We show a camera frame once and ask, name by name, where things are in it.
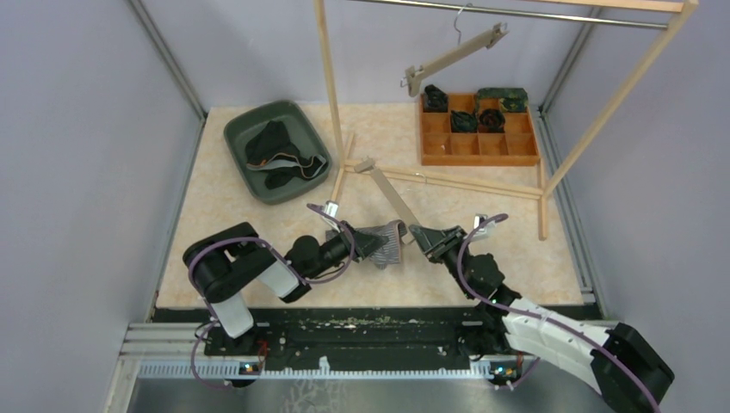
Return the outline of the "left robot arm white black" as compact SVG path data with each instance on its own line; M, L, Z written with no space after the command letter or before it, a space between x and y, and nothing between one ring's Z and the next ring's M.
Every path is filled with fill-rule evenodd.
M360 262L387 244L385 236L345 227L346 231L323 243L312 236L299 237L283 256L248 222L206 237L185 250L182 261L189 281L225 331L227 348L246 356L257 347L254 317L241 294L254 280L281 301L291 303L310 292L313 284L341 273L347 261Z

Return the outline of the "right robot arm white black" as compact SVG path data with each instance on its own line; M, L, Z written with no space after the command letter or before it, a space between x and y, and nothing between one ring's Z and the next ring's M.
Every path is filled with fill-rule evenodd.
M506 286L491 254L474 255L475 232L410 225L429 262L442 264L470 299L495 320L485 331L494 354L532 354L580 379L614 412L658 412L675 374L645 337L623 322L613 327L563 316Z

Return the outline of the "grey striped underwear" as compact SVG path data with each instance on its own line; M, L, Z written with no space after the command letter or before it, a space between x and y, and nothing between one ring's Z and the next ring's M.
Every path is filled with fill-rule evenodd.
M403 237L407 234L405 223L401 219L394 219L384 225L355 228L357 230L384 235L388 243L378 249L369 259L378 269L400 264L402 260Z

